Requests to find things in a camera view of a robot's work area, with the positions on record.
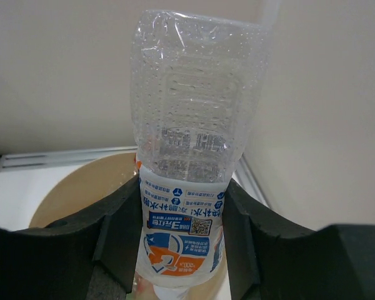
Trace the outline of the blue-orange label white-cap bottle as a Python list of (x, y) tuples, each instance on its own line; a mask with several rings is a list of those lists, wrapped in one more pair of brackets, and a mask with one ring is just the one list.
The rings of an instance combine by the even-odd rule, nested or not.
[(226, 189), (262, 87), (271, 27), (147, 10), (131, 49), (142, 202), (137, 272), (159, 299), (185, 299), (223, 260)]

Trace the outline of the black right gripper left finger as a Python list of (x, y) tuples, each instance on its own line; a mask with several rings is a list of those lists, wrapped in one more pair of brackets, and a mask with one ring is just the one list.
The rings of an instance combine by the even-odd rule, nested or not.
[(0, 299), (124, 299), (141, 228), (138, 177), (46, 227), (0, 228)]

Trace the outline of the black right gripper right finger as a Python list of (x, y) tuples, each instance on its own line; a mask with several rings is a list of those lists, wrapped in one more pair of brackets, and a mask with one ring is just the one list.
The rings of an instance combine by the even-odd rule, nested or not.
[(375, 225), (302, 227), (231, 181), (222, 214), (233, 299), (375, 299)]

